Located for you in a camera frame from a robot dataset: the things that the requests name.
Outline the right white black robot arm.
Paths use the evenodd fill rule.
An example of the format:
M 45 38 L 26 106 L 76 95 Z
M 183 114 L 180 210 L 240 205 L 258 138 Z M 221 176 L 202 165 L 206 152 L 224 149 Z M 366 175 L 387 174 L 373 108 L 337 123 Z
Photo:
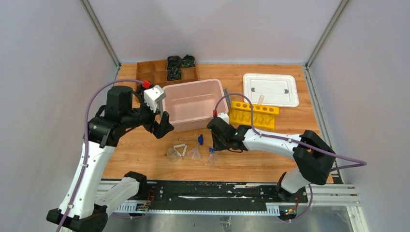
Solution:
M 247 125 L 235 128 L 220 117 L 214 117 L 207 128 L 216 151 L 263 151 L 292 159 L 296 167 L 285 172 L 276 187 L 276 195 L 283 202 L 291 200 L 299 189 L 309 184 L 326 184 L 335 161 L 331 147 L 311 130 L 288 135 Z

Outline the yellow test tube rack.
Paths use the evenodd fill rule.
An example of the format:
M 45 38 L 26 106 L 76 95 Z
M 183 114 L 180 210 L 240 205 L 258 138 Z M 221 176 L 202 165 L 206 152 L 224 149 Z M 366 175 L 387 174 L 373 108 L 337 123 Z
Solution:
M 275 130 L 275 118 L 279 108 L 267 105 L 253 106 L 253 123 L 258 129 Z M 230 124 L 251 125 L 251 108 L 248 103 L 233 101 L 229 110 Z

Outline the blue capped vial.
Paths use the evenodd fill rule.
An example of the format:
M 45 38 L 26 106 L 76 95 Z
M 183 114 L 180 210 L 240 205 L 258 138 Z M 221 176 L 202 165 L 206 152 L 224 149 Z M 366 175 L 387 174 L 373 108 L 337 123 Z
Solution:
M 214 149 L 210 147 L 209 150 L 208 150 L 207 164 L 211 165 L 211 166 L 214 166 L 215 162 L 216 162 L 216 153 L 215 153 Z

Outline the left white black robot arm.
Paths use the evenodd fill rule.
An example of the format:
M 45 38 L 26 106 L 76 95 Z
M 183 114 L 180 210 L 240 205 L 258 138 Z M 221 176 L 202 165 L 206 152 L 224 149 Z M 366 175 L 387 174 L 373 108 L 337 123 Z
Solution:
M 153 84 L 137 89 L 113 86 L 106 103 L 93 118 L 86 117 L 82 153 L 71 186 L 58 208 L 47 213 L 48 222 L 73 232 L 101 232 L 108 218 L 126 200 L 153 200 L 147 177 L 130 171 L 104 195 L 97 190 L 105 167 L 122 136 L 143 127 L 157 139 L 173 130 L 169 114 L 162 109 L 164 90 Z

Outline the pink plastic bin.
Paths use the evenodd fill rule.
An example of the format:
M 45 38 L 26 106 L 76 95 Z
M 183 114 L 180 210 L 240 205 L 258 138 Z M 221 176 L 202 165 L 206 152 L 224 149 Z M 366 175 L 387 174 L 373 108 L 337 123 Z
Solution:
M 218 113 L 228 113 L 222 84 L 218 79 L 208 79 L 164 87 L 166 97 L 162 100 L 163 109 L 174 126 L 173 132 L 183 132 L 206 128 L 213 118 L 217 107 Z

